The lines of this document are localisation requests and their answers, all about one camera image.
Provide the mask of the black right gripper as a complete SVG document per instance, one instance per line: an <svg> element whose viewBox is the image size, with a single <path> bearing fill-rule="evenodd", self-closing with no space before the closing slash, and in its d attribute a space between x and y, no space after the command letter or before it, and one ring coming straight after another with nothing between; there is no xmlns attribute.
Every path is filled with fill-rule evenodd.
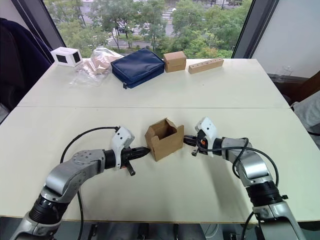
<svg viewBox="0 0 320 240"><path fill-rule="evenodd" d="M183 142L189 146L196 147L191 153L194 157L196 157L197 154L208 155L208 140L202 131L200 131L197 136L185 135Z"/></svg>

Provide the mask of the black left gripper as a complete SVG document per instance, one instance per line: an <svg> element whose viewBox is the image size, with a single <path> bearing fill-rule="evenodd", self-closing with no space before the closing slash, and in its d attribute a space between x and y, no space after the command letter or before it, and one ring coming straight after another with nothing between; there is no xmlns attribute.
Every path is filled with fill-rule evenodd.
<svg viewBox="0 0 320 240"><path fill-rule="evenodd" d="M150 153L150 149L148 147L137 147L136 148L137 158L143 158L144 156L148 155ZM122 168L127 168L130 176L134 176L136 174L133 166L130 163L130 160L132 158L132 150L131 149L124 149L121 152L121 167Z"/></svg>

